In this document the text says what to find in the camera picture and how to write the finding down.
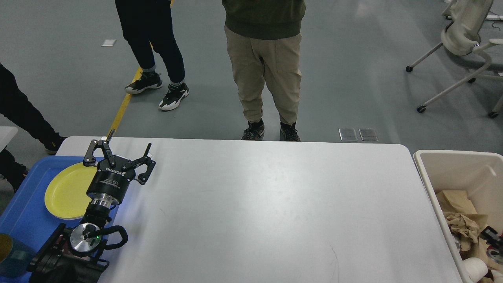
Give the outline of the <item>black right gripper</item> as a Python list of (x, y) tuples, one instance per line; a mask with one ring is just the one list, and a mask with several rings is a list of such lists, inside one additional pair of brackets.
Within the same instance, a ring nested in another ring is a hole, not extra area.
[(498, 265), (503, 265), (503, 252), (502, 250), (496, 249), (492, 246), (502, 246), (503, 238), (499, 233), (490, 226), (485, 227), (481, 233), (480, 237), (486, 241), (489, 245), (486, 254), (490, 260), (497, 263)]

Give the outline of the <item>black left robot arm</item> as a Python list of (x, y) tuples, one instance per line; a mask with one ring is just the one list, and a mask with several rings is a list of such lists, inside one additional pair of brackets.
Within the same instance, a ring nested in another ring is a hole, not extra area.
[(122, 204), (131, 181), (144, 185), (156, 162), (149, 154), (130, 160), (113, 154), (109, 143), (115, 133), (92, 140), (83, 165), (96, 167), (86, 195), (90, 202), (78, 226), (60, 224), (27, 267), (31, 283), (96, 283), (110, 262), (101, 259), (106, 250), (119, 249), (128, 241), (127, 231), (110, 226), (113, 208)]

